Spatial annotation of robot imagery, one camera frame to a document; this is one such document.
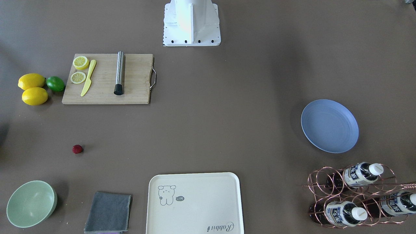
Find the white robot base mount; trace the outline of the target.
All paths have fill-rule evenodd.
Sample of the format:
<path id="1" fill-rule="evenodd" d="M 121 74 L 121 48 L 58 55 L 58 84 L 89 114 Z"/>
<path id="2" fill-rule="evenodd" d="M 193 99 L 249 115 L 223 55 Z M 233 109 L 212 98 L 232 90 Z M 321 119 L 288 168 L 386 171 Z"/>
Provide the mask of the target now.
<path id="1" fill-rule="evenodd" d="M 218 5 L 211 0 L 172 0 L 164 6 L 163 46 L 219 46 Z"/>

